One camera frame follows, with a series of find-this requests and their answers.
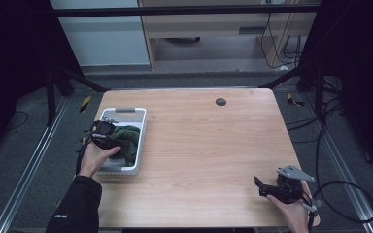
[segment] wooden table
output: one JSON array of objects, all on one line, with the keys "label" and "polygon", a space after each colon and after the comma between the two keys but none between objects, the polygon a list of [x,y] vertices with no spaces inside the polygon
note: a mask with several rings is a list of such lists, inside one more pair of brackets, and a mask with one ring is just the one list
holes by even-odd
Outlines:
[{"label": "wooden table", "polygon": [[300,168],[270,89],[108,91],[96,119],[115,107],[147,109],[148,124],[137,176],[95,176],[101,227],[285,225],[254,184]]}]

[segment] white cabinet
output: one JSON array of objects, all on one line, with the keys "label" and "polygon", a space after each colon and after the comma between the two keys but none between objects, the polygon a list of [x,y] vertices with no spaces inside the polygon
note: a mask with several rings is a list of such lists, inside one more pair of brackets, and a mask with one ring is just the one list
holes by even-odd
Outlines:
[{"label": "white cabinet", "polygon": [[[137,0],[51,0],[54,9],[138,7]],[[59,19],[84,67],[150,65],[140,17],[65,17]]]}]

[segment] person's left hand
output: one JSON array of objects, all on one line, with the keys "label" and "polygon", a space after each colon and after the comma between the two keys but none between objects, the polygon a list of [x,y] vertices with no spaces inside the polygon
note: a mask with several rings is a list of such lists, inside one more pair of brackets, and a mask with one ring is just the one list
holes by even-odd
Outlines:
[{"label": "person's left hand", "polygon": [[109,150],[102,150],[94,143],[89,143],[81,161],[81,170],[78,176],[92,177],[96,171],[105,163],[107,158],[120,150],[120,147],[115,147]]}]

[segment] black horizontal bar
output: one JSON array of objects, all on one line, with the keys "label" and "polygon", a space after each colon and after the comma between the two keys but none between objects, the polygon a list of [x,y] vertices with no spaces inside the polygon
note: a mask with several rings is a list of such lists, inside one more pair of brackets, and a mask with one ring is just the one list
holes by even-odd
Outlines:
[{"label": "black horizontal bar", "polygon": [[60,9],[53,11],[28,11],[28,14],[53,17],[128,17],[161,15],[207,15],[249,13],[307,13],[317,12],[320,4],[280,5],[224,5],[224,6],[181,6],[100,9]]}]

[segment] hand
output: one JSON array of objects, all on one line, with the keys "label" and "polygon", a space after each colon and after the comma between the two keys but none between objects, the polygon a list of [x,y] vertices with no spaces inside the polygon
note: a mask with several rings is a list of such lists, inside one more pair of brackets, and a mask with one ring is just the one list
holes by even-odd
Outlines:
[{"label": "hand", "polygon": [[89,143],[81,161],[81,171],[78,176],[92,177],[96,171],[104,164],[107,158],[120,150],[115,147],[109,150],[102,150],[94,143]]},{"label": "hand", "polygon": [[272,195],[268,194],[266,198],[281,212],[291,232],[308,233],[308,211],[302,206],[302,200],[284,204]]}]

